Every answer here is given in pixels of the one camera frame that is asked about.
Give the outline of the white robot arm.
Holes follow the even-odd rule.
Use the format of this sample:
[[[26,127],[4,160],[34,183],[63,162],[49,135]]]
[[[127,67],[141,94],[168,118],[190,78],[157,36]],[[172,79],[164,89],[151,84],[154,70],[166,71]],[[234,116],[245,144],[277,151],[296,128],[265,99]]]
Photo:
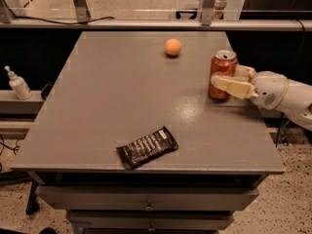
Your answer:
[[[232,75],[217,72],[212,85],[239,99],[249,99],[259,108],[283,112],[290,121],[312,131],[312,86],[272,71],[256,72],[238,64]]]

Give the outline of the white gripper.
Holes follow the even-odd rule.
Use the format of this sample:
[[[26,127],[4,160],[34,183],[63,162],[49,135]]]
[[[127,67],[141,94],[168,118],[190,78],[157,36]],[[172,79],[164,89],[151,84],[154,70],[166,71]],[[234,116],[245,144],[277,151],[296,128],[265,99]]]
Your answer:
[[[238,64],[234,77],[214,74],[211,83],[235,98],[249,98],[258,107],[271,110],[281,102],[289,80],[282,74],[271,71],[256,73],[252,67]]]

